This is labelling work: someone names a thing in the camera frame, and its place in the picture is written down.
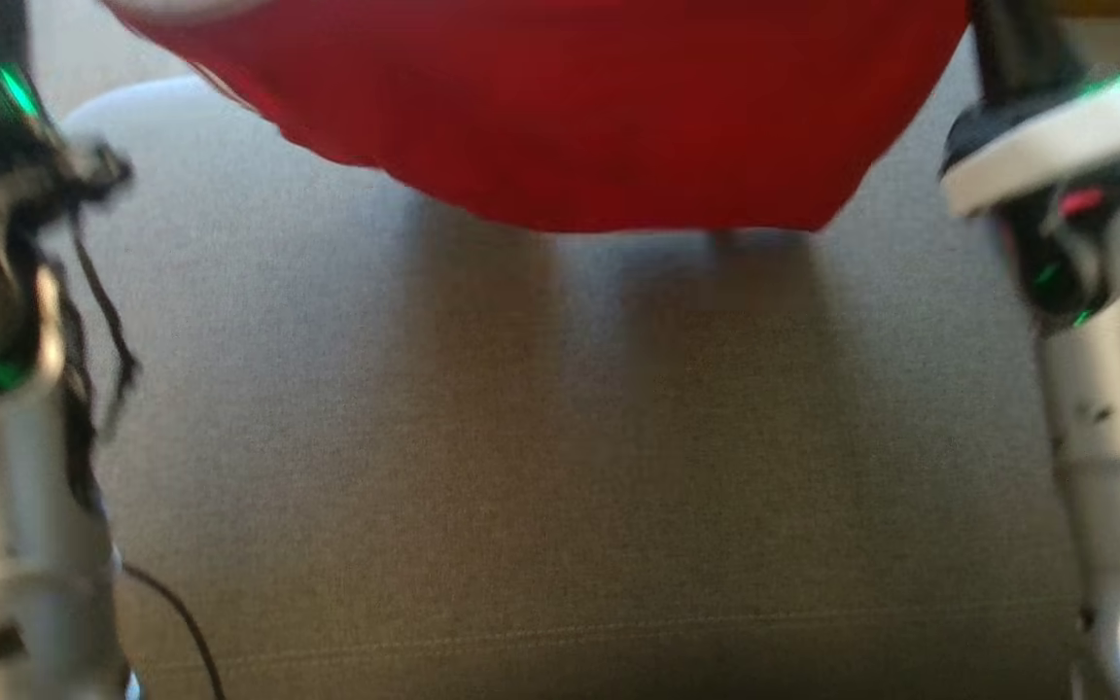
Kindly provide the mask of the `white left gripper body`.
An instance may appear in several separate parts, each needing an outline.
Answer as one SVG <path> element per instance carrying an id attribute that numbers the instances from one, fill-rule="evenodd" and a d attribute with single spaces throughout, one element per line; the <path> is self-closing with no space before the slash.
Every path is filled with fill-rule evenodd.
<path id="1" fill-rule="evenodd" d="M 125 153 L 62 132 L 31 77 L 0 68 L 0 188 L 19 188 L 25 208 L 43 218 L 71 204 L 106 202 L 132 178 Z"/>

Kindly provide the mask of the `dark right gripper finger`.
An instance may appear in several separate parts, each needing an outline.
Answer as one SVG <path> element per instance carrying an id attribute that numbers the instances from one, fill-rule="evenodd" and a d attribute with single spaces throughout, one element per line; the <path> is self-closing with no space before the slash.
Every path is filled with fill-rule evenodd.
<path id="1" fill-rule="evenodd" d="M 969 1 L 968 19 L 987 105 L 1071 91 L 1086 80 L 1086 62 L 1053 1 Z"/>

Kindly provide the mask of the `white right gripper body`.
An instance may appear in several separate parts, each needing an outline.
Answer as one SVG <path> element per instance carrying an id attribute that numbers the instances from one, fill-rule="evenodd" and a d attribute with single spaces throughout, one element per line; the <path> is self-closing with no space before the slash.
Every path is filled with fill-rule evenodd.
<path id="1" fill-rule="evenodd" d="M 1120 75 L 970 108 L 939 172 L 948 211 L 1004 239 L 1015 292 L 1052 332 L 1120 306 Z"/>

